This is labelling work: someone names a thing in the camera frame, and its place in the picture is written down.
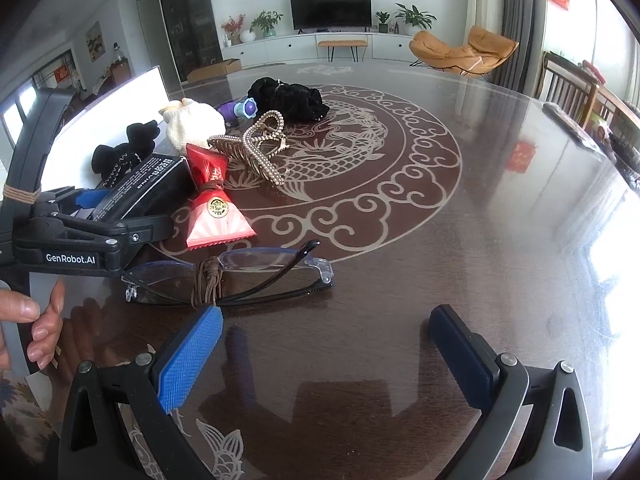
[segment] flower pot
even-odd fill
[[[404,26],[404,33],[411,37],[414,37],[421,30],[424,30],[424,29],[420,25],[412,25],[411,23],[407,23]]]
[[[252,30],[243,30],[240,33],[240,41],[243,43],[251,43],[255,40],[255,32]]]

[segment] glossy tabletop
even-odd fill
[[[235,247],[318,238],[334,287],[225,311],[223,338],[174,413],[204,462],[219,471],[240,459],[248,480],[435,478],[479,416],[424,331],[449,303],[497,352],[574,364],[594,477],[606,478],[640,432],[640,201],[606,157],[538,102],[400,63],[256,68],[184,95],[217,105],[262,76],[318,87],[332,110],[288,129],[283,189],[230,169],[228,193],[257,232]],[[213,254],[184,250],[185,218],[145,257]],[[50,396],[36,392],[55,424],[81,359],[114,365],[158,349],[191,313],[128,304],[119,280],[66,283],[61,365]]]

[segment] dark display cabinet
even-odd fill
[[[211,0],[160,0],[181,82],[195,68],[222,61]]]

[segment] fingernail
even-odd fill
[[[42,359],[40,359],[38,361],[38,368],[40,370],[44,370],[45,366],[47,366],[49,364],[49,358],[48,357],[43,357]]]
[[[36,362],[38,359],[40,359],[42,357],[42,350],[39,349],[35,349],[35,350],[29,350],[27,352],[27,355],[29,356],[29,361],[31,361],[32,363]]]
[[[33,331],[33,340],[41,341],[46,338],[47,335],[49,335],[49,331],[46,328],[38,328]]]
[[[34,301],[24,300],[22,302],[20,313],[22,314],[22,317],[36,321],[40,316],[40,307]]]

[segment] television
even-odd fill
[[[293,28],[370,27],[371,0],[291,0]]]

